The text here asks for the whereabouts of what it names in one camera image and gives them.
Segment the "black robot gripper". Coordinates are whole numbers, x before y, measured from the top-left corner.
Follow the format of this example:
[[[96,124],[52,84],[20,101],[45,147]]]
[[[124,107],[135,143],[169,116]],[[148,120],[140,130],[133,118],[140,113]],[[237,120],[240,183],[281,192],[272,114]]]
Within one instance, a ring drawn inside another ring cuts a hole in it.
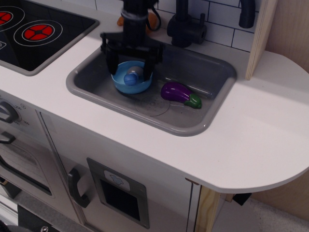
[[[116,74],[120,56],[135,57],[145,60],[143,77],[150,79],[155,64],[163,59],[163,44],[146,34],[146,25],[150,27],[148,17],[141,21],[124,18],[122,32],[101,33],[101,50],[111,74]]]

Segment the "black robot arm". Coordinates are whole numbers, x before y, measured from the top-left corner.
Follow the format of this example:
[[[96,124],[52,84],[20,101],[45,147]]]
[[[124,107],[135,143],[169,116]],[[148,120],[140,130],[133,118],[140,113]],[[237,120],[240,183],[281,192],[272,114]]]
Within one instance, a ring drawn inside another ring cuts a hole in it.
[[[124,18],[122,32],[101,33],[101,51],[104,53],[108,70],[115,74],[118,69],[119,56],[138,58],[144,60],[143,77],[149,80],[155,65],[163,59],[164,45],[150,38],[146,28],[151,28],[148,19],[148,10],[151,9],[160,19],[154,8],[156,0],[125,0],[121,16]]]

